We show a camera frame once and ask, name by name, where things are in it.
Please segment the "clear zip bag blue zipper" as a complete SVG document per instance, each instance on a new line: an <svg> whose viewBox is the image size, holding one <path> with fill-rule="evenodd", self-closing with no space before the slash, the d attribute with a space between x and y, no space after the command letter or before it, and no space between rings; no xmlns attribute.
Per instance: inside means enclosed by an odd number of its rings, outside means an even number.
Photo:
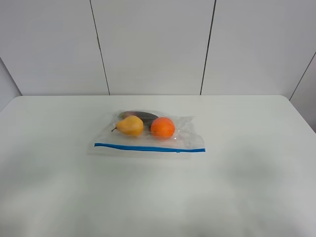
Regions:
<svg viewBox="0 0 316 237"><path fill-rule="evenodd" d="M88 154L103 155L109 157L159 157L167 154L185 155L204 153L205 144L203 138L196 132L193 117L172 116L159 111L135 110L148 112L158 117L170 118L175 125L175 132L169 139L157 139L151 135L150 128L144 126L140 136L128 136L115 128L116 123L123 120L119 114L125 111L117 111L108 120L103 120L100 131L92 138L88 145Z"/></svg>

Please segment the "orange fruit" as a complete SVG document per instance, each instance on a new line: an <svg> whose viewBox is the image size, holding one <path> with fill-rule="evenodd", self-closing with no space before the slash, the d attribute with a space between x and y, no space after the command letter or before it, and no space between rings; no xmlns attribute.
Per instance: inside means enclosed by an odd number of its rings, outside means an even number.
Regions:
<svg viewBox="0 0 316 237"><path fill-rule="evenodd" d="M174 122L170 118L159 117L152 122L151 135L157 139L169 139L175 132Z"/></svg>

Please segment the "dark purple eggplant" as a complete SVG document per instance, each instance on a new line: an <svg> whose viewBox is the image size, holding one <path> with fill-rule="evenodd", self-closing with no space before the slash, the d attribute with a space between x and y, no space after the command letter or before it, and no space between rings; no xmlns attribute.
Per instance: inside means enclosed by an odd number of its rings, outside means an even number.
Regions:
<svg viewBox="0 0 316 237"><path fill-rule="evenodd" d="M157 115L148 113L148 112L142 112L142 111L125 111L119 114L120 119L125 119L128 116L136 116L140 118L147 128L151 128L151 125L154 120L158 118Z"/></svg>

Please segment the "yellow pear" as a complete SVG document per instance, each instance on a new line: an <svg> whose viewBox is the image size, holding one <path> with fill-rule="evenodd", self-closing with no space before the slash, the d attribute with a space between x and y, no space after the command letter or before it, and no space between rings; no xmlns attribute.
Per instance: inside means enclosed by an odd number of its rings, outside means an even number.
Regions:
<svg viewBox="0 0 316 237"><path fill-rule="evenodd" d="M144 123L137 116L128 116L117 122L115 128L113 128L111 132L114 130L128 136L140 136L144 130Z"/></svg>

